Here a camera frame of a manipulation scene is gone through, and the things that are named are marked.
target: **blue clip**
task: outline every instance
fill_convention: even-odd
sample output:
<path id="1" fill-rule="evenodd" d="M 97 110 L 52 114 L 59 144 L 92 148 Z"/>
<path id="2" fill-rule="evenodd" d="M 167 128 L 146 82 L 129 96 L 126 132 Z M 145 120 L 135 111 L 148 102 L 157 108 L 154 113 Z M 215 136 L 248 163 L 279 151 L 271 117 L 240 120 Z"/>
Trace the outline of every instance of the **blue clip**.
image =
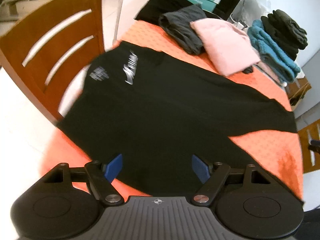
<path id="1" fill-rule="evenodd" d="M 122 154 L 114 158 L 106 167 L 104 177 L 111 183 L 122 170 Z"/>
<path id="2" fill-rule="evenodd" d="M 202 184 L 204 184 L 210 178 L 210 171 L 208 165 L 204 163 L 196 155 L 192 156 L 191 163 L 194 173 L 197 175 Z"/>

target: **printed logo on t-shirt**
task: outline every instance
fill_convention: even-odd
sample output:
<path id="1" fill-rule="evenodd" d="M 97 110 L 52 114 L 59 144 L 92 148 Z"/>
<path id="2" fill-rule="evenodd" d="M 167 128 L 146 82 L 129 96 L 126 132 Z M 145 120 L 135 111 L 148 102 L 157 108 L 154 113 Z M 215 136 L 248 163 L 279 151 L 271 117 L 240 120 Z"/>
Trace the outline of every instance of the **printed logo on t-shirt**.
<path id="1" fill-rule="evenodd" d="M 130 50 L 130 56 L 128 60 L 128 64 L 123 65 L 123 71 L 127 75 L 127 80 L 126 82 L 130 85 L 133 84 L 133 77 L 136 73 L 136 67 L 137 67 L 137 62 L 138 62 L 138 57 L 133 53 L 132 50 Z"/>
<path id="2" fill-rule="evenodd" d="M 94 80 L 99 81 L 109 78 L 107 72 L 103 67 L 97 67 L 94 71 L 90 73 L 90 77 L 92 77 Z"/>

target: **pink towel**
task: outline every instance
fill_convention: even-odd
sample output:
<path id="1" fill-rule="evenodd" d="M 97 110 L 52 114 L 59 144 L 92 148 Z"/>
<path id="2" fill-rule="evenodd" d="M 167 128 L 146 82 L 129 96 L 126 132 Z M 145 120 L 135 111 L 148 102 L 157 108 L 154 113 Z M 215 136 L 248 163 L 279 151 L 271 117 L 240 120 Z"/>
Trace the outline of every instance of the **pink towel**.
<path id="1" fill-rule="evenodd" d="M 248 35 L 231 23 L 205 18 L 191 22 L 190 26 L 202 40 L 210 60 L 221 75 L 230 76 L 260 61 Z"/>

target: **round pad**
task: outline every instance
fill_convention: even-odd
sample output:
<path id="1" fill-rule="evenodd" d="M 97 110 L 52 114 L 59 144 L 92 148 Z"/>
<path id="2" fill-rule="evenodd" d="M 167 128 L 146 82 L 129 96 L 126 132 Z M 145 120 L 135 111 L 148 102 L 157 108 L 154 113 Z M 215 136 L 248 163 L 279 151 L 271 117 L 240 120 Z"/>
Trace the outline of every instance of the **round pad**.
<path id="1" fill-rule="evenodd" d="M 279 203 L 268 197 L 249 198 L 244 202 L 243 207 L 250 215 L 258 218 L 270 218 L 280 212 Z"/>
<path id="2" fill-rule="evenodd" d="M 253 239 L 286 237 L 303 219 L 301 204 L 286 192 L 233 191 L 218 200 L 216 214 L 231 231 Z"/>
<path id="3" fill-rule="evenodd" d="M 95 223 L 100 206 L 88 193 L 73 189 L 62 193 L 29 192 L 11 208 L 20 236 L 31 239 L 63 239 L 75 236 Z"/>

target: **black t-shirt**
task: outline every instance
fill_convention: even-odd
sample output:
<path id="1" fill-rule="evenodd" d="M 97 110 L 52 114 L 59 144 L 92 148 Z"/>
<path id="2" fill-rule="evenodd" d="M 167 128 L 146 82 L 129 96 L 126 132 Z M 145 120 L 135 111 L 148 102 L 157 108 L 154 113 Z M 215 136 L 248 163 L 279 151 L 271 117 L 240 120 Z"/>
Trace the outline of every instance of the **black t-shirt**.
<path id="1" fill-rule="evenodd" d="M 122 41 L 91 64 L 58 127 L 93 160 L 123 154 L 122 182 L 151 195 L 192 195 L 191 156 L 244 168 L 256 161 L 228 136 L 296 132 L 274 99 L 174 57 Z"/>

